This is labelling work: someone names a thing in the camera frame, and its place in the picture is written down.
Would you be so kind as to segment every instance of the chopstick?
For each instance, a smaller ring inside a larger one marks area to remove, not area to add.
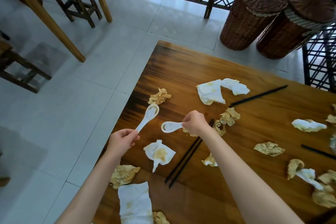
[[[309,150],[309,151],[312,151],[312,152],[321,154],[321,155],[323,155],[323,156],[325,156],[325,157],[327,157],[327,158],[336,159],[336,156],[333,155],[333,154],[329,154],[329,153],[327,153],[327,152],[317,150],[317,149],[312,148],[312,147],[309,147],[309,146],[307,146],[307,145],[301,144],[301,147],[302,147],[303,149],[306,149],[306,150]]]
[[[214,124],[215,120],[212,119],[209,123],[209,125],[212,127]],[[169,179],[173,176],[173,174],[175,173],[175,171],[179,168],[179,166],[182,164],[182,162],[185,160],[185,158],[187,157],[187,155],[191,152],[191,154],[189,155],[189,157],[186,159],[186,161],[184,162],[184,164],[182,165],[181,169],[177,172],[176,176],[172,179],[171,183],[169,184],[169,188],[171,188],[173,186],[173,184],[175,183],[175,181],[178,179],[178,177],[180,176],[180,174],[182,173],[183,169],[185,168],[185,166],[187,165],[187,163],[189,162],[189,160],[191,159],[191,157],[193,156],[193,154],[195,153],[195,151],[198,149],[198,147],[200,146],[200,144],[202,143],[202,138],[197,137],[196,140],[193,142],[193,144],[190,146],[189,150],[187,150],[187,152],[184,154],[184,156],[182,157],[182,159],[178,162],[178,164],[174,167],[174,169],[170,172],[170,174],[167,176],[165,183],[167,183],[169,181]]]
[[[273,90],[269,90],[269,91],[266,91],[264,93],[261,93],[261,94],[258,94],[258,95],[255,95],[255,96],[252,96],[252,97],[249,97],[249,98],[245,98],[245,99],[239,100],[237,102],[232,103],[229,107],[231,108],[231,107],[233,107],[235,105],[239,105],[239,104],[251,101],[251,100],[256,99],[256,98],[261,98],[261,97],[263,97],[265,95],[271,94],[273,92],[277,92],[279,90],[283,90],[283,89],[285,89],[287,87],[288,87],[288,85],[285,85],[285,86],[282,86],[282,87],[279,87],[279,88],[276,88],[276,89],[273,89]]]

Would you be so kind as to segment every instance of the dirty spoon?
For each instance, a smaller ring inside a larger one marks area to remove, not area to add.
[[[136,128],[137,132],[139,133],[140,130],[150,121],[153,120],[155,118],[155,116],[157,116],[157,114],[159,113],[159,107],[157,104],[150,104],[147,107],[147,110],[145,112],[145,117],[143,118],[143,120],[140,122],[139,126]]]
[[[183,122],[166,121],[162,123],[161,130],[165,133],[171,133],[175,130],[178,130],[179,128],[183,128],[182,123]]]

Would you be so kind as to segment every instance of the brown wicker hamper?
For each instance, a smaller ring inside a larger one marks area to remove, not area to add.
[[[222,44],[246,49],[286,5],[287,0],[234,0],[220,34]]]
[[[289,0],[259,37],[257,49],[267,58],[281,59],[333,23],[334,17],[332,0]]]

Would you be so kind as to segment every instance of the person's right hand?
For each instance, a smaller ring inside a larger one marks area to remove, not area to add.
[[[182,126],[188,129],[189,133],[199,135],[209,125],[204,119],[204,115],[194,110],[184,117]]]

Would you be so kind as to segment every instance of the wood grain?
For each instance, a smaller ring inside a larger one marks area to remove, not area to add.
[[[237,79],[251,91],[247,95],[234,96],[230,90],[222,88],[226,104],[204,105],[199,99],[196,85],[224,78]],[[201,163],[209,155],[204,142],[180,175],[179,182],[170,190],[171,194],[166,192],[164,178],[195,137],[186,136],[181,129],[165,134],[160,126],[165,121],[181,122],[192,110],[204,113],[209,122],[212,118],[218,118],[230,103],[287,84],[289,86],[284,90],[235,106],[241,119],[232,127],[226,127],[223,139],[302,220],[307,221],[325,212],[326,208],[316,205],[311,199],[313,187],[299,177],[288,181],[286,171],[292,158],[302,160],[307,168],[315,169],[317,175],[328,169],[336,170],[333,160],[300,147],[300,144],[306,144],[332,153],[329,138],[333,129],[307,133],[291,124],[295,119],[312,119],[326,124],[324,120],[332,113],[331,104],[336,101],[335,95],[164,41],[159,41],[155,47],[113,129],[135,129],[145,114],[149,96],[157,93],[158,87],[165,88],[172,95],[159,105],[157,117],[141,130],[141,140],[123,157],[125,162],[148,172],[145,176],[138,176],[139,179],[150,181],[149,195],[153,209],[160,208],[164,213],[169,213],[171,223],[243,223],[220,170]],[[155,174],[151,174],[153,161],[146,157],[143,148],[157,139],[162,139],[176,154],[169,164],[159,165]],[[285,152],[270,157],[253,150],[255,144],[267,141],[277,143]],[[117,193],[108,188],[97,211],[95,224],[119,220],[118,202]],[[200,211],[207,219],[200,217]]]

